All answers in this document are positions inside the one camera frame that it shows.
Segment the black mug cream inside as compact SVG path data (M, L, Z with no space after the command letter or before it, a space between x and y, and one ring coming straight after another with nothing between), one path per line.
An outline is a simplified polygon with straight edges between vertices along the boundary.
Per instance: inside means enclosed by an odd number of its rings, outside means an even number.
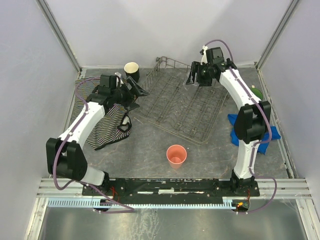
M136 62L128 62L124 65L124 72L127 77L131 77L137 83L140 79L140 68Z

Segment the salmon pink plastic cup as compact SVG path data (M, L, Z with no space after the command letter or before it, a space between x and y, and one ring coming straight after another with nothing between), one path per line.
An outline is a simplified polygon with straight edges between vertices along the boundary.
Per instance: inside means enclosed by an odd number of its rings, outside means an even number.
M186 149L178 144L170 146L166 151L167 160L173 169L180 168L186 161L187 156Z

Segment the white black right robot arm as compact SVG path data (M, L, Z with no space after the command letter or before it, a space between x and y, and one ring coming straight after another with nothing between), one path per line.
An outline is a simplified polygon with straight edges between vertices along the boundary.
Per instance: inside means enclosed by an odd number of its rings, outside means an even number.
M234 100L238 114L233 129L239 146L230 189L233 192L247 190L255 183L254 165L258 148L265 133L271 132L271 104L251 91L233 61L224 58L220 47L208 48L204 45L200 54L201 61L191 64L186 84L198 83L200 87L209 87L217 81Z

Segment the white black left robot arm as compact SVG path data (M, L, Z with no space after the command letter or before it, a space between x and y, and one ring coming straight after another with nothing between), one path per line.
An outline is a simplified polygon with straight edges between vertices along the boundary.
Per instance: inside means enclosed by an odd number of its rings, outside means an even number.
M99 150L128 138L132 131L129 112L139 108L136 100L149 93L131 76L122 78L118 72L92 79L99 83L87 98L75 93L84 104L79 115L58 138L46 142L47 168L54 178L106 186L108 173L88 165L84 144L89 142Z

